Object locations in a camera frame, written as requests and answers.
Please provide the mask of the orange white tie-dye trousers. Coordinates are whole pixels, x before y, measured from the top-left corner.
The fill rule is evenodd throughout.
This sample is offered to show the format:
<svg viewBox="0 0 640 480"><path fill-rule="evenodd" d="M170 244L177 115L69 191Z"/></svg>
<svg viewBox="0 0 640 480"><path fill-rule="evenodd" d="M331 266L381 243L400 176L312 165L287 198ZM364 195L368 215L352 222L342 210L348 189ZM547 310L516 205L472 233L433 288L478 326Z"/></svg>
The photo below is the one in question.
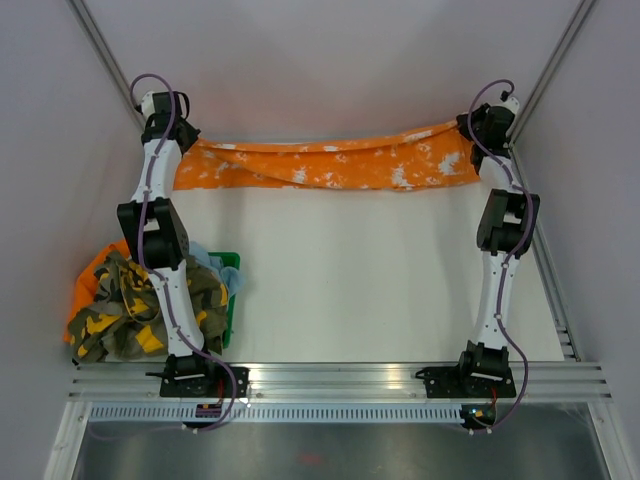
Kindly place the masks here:
<svg viewBox="0 0 640 480"><path fill-rule="evenodd" d="M312 188L413 191L479 181L472 143L450 121L380 137L306 143L199 139L184 154L176 190Z"/></svg>

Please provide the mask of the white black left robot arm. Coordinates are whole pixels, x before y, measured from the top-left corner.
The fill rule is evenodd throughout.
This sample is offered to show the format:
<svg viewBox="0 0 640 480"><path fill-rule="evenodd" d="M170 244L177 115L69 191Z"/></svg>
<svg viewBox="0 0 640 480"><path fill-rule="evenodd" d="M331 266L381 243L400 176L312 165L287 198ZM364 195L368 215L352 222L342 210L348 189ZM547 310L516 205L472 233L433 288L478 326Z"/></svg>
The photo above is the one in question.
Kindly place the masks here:
<svg viewBox="0 0 640 480"><path fill-rule="evenodd" d="M203 356L187 285L189 237L171 201L177 167L200 131L187 121L190 104L183 92L147 92L136 110L146 120L141 137L144 163L131 200L117 217L133 260L147 273L156 292L168 340L165 383L182 381L197 397L217 386L216 370Z"/></svg>

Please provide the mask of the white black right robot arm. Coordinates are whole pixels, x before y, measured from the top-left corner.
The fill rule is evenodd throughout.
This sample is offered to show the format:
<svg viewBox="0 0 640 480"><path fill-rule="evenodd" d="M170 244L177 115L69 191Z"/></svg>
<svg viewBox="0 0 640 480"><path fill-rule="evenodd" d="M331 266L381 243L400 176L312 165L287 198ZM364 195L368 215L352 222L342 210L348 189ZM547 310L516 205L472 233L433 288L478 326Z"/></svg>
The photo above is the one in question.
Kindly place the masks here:
<svg viewBox="0 0 640 480"><path fill-rule="evenodd" d="M508 151L508 133L520 104L504 93L496 105L483 104L457 118L460 133L473 142L471 164L489 188L476 234L482 254L482 288L474 333L461 354L457 387L469 396L480 395L492 380L509 376L506 332L515 273L528 252L540 199L529 194L516 178Z"/></svg>

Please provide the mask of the camouflage trousers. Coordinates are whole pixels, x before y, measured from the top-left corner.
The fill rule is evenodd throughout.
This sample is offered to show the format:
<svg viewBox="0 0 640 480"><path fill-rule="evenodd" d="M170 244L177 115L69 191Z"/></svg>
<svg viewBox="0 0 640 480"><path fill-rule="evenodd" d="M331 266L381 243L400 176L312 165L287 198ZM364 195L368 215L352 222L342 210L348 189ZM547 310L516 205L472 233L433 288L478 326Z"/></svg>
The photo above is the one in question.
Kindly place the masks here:
<svg viewBox="0 0 640 480"><path fill-rule="evenodd" d="M98 266L94 275L99 279L93 303L82 309L73 319L69 330L81 332L87 354L71 346L77 363L96 363L108 357L133 361L168 353L168 336L156 291L144 271L130 256L111 252ZM227 288L207 268L199 266L194 257L187 258L187 286L196 323L203 333L206 348L220 354L222 337L227 329ZM127 322L113 325L105 333L89 333L90 321L99 314L129 316Z"/></svg>

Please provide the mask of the green plastic bin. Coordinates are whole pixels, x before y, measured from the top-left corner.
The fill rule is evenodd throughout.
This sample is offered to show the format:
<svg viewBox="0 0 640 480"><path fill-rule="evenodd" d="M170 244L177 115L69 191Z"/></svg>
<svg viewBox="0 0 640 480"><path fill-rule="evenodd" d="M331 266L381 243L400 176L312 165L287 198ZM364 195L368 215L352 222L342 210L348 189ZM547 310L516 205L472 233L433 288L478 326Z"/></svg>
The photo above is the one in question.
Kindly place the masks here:
<svg viewBox="0 0 640 480"><path fill-rule="evenodd" d="M215 273L220 274L230 293L227 304L227 329L222 337L223 348L231 344L233 335L234 313L237 295L245 285L245 278L241 271L241 257L237 252L208 252L209 263Z"/></svg>

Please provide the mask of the orange garment in pile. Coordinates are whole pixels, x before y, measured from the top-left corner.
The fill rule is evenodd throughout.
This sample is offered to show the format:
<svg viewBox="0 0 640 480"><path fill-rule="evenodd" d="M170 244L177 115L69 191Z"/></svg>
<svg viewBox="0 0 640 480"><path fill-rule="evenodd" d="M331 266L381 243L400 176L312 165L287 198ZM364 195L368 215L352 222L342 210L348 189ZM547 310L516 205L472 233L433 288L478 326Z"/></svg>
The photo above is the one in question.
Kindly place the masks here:
<svg viewBox="0 0 640 480"><path fill-rule="evenodd" d="M81 324L81 332L79 334L73 334L69 328L72 326L73 319L76 315L82 309L93 303L94 296L99 287L99 279L94 275L94 272L98 266L107 259L107 256L114 251L117 251L125 258L130 256L129 248L124 239L112 243L98 253L90 264L81 272L75 282L71 310L64 333L64 341L78 350L80 357L87 354L85 345L82 343L82 335L85 333L85 324ZM94 333L105 333L113 325L119 325L120 323L127 322L128 320L129 316L127 314L120 317L111 314L99 314L96 322L90 321L89 333L91 335Z"/></svg>

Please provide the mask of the left aluminium frame post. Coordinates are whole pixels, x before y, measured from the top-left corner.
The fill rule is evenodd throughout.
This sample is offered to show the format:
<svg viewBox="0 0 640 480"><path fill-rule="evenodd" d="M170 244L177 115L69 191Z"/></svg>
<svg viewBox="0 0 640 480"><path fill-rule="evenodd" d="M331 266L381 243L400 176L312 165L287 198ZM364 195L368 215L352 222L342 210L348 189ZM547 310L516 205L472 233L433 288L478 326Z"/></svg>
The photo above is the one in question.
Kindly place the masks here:
<svg viewBox="0 0 640 480"><path fill-rule="evenodd" d="M104 68L111 84L114 86L118 96L120 97L125 110L133 120L136 127L141 130L144 124L141 117L133 107L127 78L87 3L84 0L66 0L66 4L74 15L89 45Z"/></svg>

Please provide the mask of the aluminium frame post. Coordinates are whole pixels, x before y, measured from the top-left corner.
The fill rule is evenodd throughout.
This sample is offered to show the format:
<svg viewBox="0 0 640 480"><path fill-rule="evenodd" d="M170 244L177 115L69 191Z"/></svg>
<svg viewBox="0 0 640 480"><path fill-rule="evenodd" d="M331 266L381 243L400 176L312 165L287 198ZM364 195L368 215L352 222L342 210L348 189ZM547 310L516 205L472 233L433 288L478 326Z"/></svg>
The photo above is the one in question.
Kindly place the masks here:
<svg viewBox="0 0 640 480"><path fill-rule="evenodd" d="M104 68L111 84L114 86L118 96L120 97L125 110L133 120L136 127L141 130L144 124L141 117L133 107L127 78L87 3L84 0L66 0L66 4L74 15L89 45Z"/></svg>
<svg viewBox="0 0 640 480"><path fill-rule="evenodd" d="M512 145L514 145L523 134L536 107L598 4L598 0L581 0L578 2L576 9L572 13L541 74L536 80L531 94L520 111L520 116L515 122L511 136Z"/></svg>

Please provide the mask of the right aluminium frame post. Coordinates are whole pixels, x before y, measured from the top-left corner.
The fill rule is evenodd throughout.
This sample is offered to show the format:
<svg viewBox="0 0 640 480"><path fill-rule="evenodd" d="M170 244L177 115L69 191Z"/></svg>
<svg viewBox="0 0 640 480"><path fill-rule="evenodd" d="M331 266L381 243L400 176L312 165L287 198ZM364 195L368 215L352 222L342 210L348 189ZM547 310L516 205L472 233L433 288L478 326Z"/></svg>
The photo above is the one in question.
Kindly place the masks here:
<svg viewBox="0 0 640 480"><path fill-rule="evenodd" d="M515 122L511 136L512 145L514 145L523 134L536 107L598 4L598 0L581 0L578 2L576 9L572 13L541 74L536 80L531 94L520 111L520 116Z"/></svg>

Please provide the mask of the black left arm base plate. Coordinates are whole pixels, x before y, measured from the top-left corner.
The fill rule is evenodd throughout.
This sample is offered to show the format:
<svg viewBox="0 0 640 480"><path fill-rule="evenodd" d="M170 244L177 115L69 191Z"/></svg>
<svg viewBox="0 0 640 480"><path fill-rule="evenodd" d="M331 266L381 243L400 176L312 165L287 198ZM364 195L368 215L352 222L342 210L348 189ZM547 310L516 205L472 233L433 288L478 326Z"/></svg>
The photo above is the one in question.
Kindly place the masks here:
<svg viewBox="0 0 640 480"><path fill-rule="evenodd" d="M250 370L232 366L233 376L219 365L203 369L162 373L163 398L241 398L246 396Z"/></svg>

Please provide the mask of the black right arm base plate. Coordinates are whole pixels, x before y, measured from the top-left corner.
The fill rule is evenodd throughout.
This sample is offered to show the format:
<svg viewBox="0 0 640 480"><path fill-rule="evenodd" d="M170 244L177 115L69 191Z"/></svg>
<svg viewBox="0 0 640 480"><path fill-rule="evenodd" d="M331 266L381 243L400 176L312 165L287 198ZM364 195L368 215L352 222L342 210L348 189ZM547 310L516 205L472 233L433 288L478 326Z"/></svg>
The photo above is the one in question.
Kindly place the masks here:
<svg viewBox="0 0 640 480"><path fill-rule="evenodd" d="M511 374L506 379L494 380L465 376L457 367L439 366L418 370L414 377L423 382L430 399L490 399L494 394L507 399L517 396Z"/></svg>

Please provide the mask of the aluminium mounting rail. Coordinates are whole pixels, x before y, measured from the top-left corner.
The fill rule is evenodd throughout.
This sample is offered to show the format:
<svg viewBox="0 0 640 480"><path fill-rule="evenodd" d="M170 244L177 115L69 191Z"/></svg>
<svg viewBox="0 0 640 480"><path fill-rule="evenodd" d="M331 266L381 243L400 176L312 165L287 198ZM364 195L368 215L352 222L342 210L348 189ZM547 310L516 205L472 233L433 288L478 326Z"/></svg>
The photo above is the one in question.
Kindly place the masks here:
<svg viewBox="0 0 640 480"><path fill-rule="evenodd" d="M242 363L249 370L241 392L261 403L444 403L450 393L427 396L416 363ZM105 363L72 371L66 398L74 401L160 401L153 363ZM613 395L597 363L534 362L524 402L609 402Z"/></svg>

